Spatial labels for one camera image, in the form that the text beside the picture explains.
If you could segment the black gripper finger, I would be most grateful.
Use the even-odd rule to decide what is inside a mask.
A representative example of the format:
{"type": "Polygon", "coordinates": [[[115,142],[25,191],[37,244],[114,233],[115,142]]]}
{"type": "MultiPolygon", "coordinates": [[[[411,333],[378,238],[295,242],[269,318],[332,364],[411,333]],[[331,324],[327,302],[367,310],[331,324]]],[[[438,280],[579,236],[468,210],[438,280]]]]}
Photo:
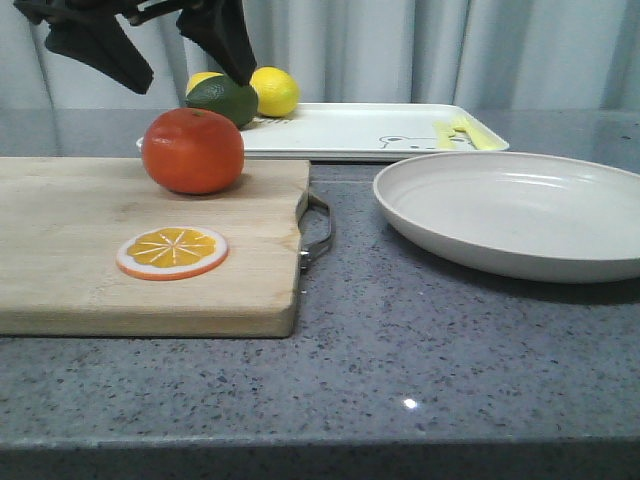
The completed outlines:
{"type": "Polygon", "coordinates": [[[198,1],[182,9],[180,33],[208,53],[238,85],[246,86],[257,63],[240,0],[198,1]]]}
{"type": "Polygon", "coordinates": [[[88,65],[129,90],[148,91],[153,71],[116,17],[135,19],[136,1],[15,1],[32,24],[46,22],[45,47],[88,65]]]}

